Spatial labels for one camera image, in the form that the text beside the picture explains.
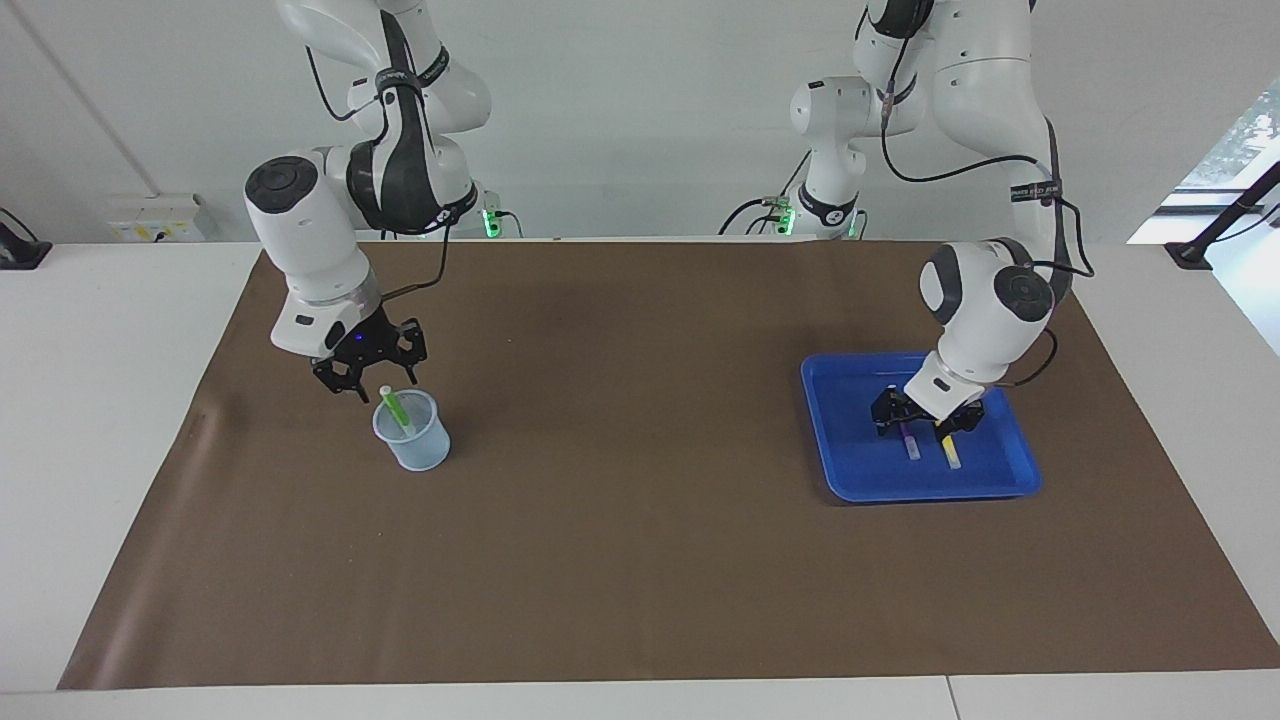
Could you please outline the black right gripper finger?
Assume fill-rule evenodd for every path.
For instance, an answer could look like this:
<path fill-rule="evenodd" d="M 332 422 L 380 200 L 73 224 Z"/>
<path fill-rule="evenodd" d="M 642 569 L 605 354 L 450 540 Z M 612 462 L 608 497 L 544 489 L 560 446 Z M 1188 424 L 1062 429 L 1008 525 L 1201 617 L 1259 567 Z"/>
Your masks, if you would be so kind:
<path fill-rule="evenodd" d="M 417 318 L 408 318 L 396 328 L 396 364 L 404 370 L 412 386 L 419 384 L 416 368 L 428 359 L 428 345 Z"/>
<path fill-rule="evenodd" d="M 312 359 L 312 374 L 333 395 L 355 393 L 362 404 L 370 404 L 370 397 L 362 383 L 364 368 L 342 363 L 334 357 Z"/>

